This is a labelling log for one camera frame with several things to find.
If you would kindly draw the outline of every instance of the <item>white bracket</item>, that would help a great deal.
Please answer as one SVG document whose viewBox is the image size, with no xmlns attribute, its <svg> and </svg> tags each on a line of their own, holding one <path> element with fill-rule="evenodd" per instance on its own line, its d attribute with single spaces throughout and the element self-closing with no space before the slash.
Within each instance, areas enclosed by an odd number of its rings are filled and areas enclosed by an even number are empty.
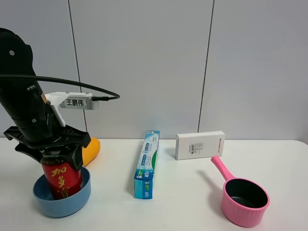
<svg viewBox="0 0 308 231">
<path fill-rule="evenodd" d="M 62 118 L 62 115 L 59 112 L 59 105 L 62 108 L 71 108 L 71 109 L 96 109 L 98 108 L 98 101 L 91 101 L 91 93 L 78 93 L 78 92 L 54 92 L 45 94 L 48 104 L 52 108 L 57 120 L 59 121 L 61 127 L 65 127 L 65 121 Z"/>
</svg>

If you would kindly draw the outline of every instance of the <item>yellow object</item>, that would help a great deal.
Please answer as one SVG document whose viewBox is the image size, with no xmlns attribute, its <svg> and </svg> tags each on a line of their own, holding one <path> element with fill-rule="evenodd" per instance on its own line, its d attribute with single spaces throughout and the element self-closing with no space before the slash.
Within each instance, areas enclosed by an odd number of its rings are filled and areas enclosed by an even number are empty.
<svg viewBox="0 0 308 231">
<path fill-rule="evenodd" d="M 86 148 L 82 148 L 83 167 L 87 166 L 100 152 L 101 143 L 97 138 L 92 137 Z"/>
</svg>

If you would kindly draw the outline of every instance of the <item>red can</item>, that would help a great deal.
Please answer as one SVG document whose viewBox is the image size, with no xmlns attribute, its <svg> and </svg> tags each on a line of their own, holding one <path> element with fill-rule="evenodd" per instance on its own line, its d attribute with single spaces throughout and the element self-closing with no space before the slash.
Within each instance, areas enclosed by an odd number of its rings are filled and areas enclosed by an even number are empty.
<svg viewBox="0 0 308 231">
<path fill-rule="evenodd" d="M 83 188 L 80 170 L 74 170 L 62 158 L 44 157 L 41 164 L 55 199 L 69 197 Z"/>
</svg>

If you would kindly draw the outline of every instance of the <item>white wall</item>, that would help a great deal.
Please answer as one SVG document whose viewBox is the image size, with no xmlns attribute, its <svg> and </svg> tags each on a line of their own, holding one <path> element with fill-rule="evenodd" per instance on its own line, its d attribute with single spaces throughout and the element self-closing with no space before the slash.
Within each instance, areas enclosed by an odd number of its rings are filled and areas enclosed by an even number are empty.
<svg viewBox="0 0 308 231">
<path fill-rule="evenodd" d="M 200 131 L 308 141 L 308 1 L 215 1 Z"/>
<path fill-rule="evenodd" d="M 37 75 L 78 81 L 68 3 L 63 0 L 1 0 L 0 27 L 9 29 L 32 47 Z M 45 93 L 80 92 L 79 87 L 40 83 Z M 82 111 L 61 110 L 66 123 L 85 130 Z M 0 105 L 0 136 L 13 121 Z"/>
<path fill-rule="evenodd" d="M 119 100 L 86 111 L 100 138 L 197 132 L 212 0 L 71 0 L 82 82 Z"/>
</svg>

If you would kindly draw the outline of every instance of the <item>pink saucepan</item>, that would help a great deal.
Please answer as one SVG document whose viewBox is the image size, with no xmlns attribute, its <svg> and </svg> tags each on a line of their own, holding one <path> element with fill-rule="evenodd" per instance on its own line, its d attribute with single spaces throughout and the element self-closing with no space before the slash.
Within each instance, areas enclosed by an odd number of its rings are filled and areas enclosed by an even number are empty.
<svg viewBox="0 0 308 231">
<path fill-rule="evenodd" d="M 270 204 L 266 191 L 250 180 L 235 178 L 219 156 L 213 156 L 211 161 L 226 180 L 221 202 L 221 209 L 225 216 L 243 227 L 254 227 L 259 224 Z"/>
</svg>

